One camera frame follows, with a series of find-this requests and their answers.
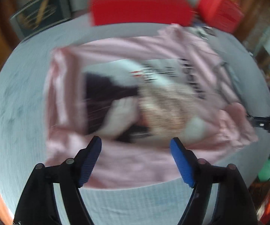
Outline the pink printed t-shirt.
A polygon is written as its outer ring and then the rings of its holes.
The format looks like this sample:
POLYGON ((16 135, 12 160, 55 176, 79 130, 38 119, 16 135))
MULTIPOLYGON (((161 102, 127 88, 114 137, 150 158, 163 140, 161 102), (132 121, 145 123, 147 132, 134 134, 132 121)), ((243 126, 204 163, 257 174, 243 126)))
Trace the pink printed t-shirt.
POLYGON ((172 138, 210 163, 256 142, 222 58, 187 29, 55 48, 45 85, 46 165, 99 136, 88 186, 135 188, 179 177, 172 138))

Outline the large red gift box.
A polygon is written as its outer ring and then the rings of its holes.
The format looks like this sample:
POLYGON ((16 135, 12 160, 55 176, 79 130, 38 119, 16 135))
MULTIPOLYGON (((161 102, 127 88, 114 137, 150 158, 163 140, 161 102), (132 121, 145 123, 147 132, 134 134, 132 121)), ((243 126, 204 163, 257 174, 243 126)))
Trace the large red gift box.
POLYGON ((95 26, 117 23, 162 23, 189 26, 194 10, 187 0, 89 0, 95 26))

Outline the light blue striped bedsheet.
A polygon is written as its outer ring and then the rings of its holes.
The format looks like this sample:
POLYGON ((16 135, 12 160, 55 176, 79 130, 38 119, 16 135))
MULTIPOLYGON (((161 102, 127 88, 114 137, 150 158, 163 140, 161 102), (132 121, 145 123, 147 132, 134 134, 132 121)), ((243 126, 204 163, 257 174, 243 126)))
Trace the light blue striped bedsheet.
MULTIPOLYGON (((125 23, 91 27, 81 15, 20 43, 0 72, 0 193, 15 213, 20 195, 35 164, 46 160, 44 82, 53 48, 110 37, 153 36, 165 24, 125 23)), ((245 48, 232 35, 215 32, 241 81, 249 114, 270 116, 270 92, 245 48)), ((270 133, 256 128, 259 141, 221 160, 233 163, 247 186, 270 155, 270 133)), ((191 189, 176 179, 126 190, 81 189, 95 224, 177 224, 191 189)))

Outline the dark green gift bag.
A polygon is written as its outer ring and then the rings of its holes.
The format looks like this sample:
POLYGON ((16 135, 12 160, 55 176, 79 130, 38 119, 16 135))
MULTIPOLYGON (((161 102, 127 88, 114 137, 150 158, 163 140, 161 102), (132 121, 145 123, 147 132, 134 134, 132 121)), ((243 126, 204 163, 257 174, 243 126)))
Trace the dark green gift bag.
POLYGON ((24 41, 71 18, 70 0, 30 0, 9 21, 17 37, 24 41))

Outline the red plastic carry case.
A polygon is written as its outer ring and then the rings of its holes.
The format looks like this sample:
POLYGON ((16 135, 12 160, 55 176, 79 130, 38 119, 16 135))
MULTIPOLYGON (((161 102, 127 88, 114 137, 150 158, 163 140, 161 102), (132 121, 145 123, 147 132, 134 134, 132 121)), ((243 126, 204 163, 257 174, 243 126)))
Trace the red plastic carry case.
POLYGON ((210 27, 234 33, 244 14, 234 0, 199 0, 196 10, 210 27))

